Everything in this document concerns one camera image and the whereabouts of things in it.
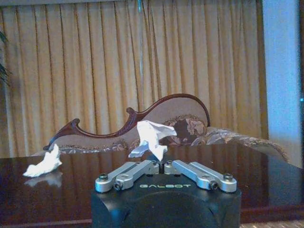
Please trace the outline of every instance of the galbot logo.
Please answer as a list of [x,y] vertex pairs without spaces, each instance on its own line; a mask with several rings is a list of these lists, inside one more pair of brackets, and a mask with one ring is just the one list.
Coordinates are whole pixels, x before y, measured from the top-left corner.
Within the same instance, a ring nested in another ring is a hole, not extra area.
[[157,188],[157,189],[180,189],[180,188],[189,188],[191,185],[190,184],[141,184],[139,187],[143,189],[148,189],[148,188]]

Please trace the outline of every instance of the silver metal bracket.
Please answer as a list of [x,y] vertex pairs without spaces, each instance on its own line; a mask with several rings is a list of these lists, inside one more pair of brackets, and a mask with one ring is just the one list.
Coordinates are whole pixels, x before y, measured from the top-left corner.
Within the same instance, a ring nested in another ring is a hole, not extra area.
[[[95,180],[95,190],[107,192],[129,189],[134,182],[144,174],[158,174],[160,170],[156,161],[126,162],[123,166],[109,174],[101,174]],[[198,162],[186,164],[181,160],[168,161],[164,164],[164,174],[183,174],[196,182],[197,186],[205,190],[220,188],[225,192],[235,192],[237,181],[229,173],[221,174]]]
[[95,190],[102,193],[111,190],[112,187],[116,190],[128,189],[142,175],[157,173],[159,173],[159,164],[156,161],[144,160],[140,163],[128,161],[109,174],[101,174],[95,180]]
[[229,173],[223,175],[198,162],[186,164],[181,160],[174,160],[172,166],[181,174],[195,181],[201,189],[214,190],[219,187],[225,192],[237,190],[237,181]]

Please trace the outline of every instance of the houseplant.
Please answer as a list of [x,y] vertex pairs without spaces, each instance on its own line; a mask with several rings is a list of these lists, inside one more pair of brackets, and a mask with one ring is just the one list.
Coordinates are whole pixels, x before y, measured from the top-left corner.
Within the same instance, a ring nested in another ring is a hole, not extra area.
[[[0,31],[0,39],[3,43],[5,43],[7,41],[6,36],[1,31]],[[8,84],[8,72],[7,72],[7,69],[1,64],[1,61],[0,61],[0,81],[2,83]]]

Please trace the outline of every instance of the sofa cushion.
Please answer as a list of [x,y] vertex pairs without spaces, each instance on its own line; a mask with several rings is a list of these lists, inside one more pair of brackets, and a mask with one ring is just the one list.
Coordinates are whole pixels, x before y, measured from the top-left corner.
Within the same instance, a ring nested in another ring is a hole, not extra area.
[[128,146],[124,140],[119,140],[111,145],[105,145],[101,147],[84,147],[80,145],[60,145],[59,150],[63,154],[71,153],[96,153],[96,152],[112,152],[112,151],[124,151]]
[[191,145],[198,137],[206,134],[205,123],[194,115],[181,115],[163,123],[174,127],[177,136],[168,136],[160,140],[162,145]]

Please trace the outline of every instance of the sofa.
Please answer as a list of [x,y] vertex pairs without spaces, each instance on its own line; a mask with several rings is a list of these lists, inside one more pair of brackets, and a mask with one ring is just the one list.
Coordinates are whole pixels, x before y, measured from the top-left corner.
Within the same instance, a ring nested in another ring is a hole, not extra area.
[[131,151],[139,144],[136,129],[138,121],[150,120],[155,123],[173,126],[177,136],[169,136],[160,141],[168,146],[197,146],[202,144],[240,143],[289,162],[284,149],[269,140],[258,139],[210,126],[207,108],[197,97],[189,94],[174,94],[163,97],[148,109],[137,112],[127,108],[129,118],[125,125],[111,134],[92,134],[79,127],[79,119],[74,119],[50,140],[44,151],[35,155],[43,155],[53,149],[56,143],[62,153],[87,153],[108,151]]

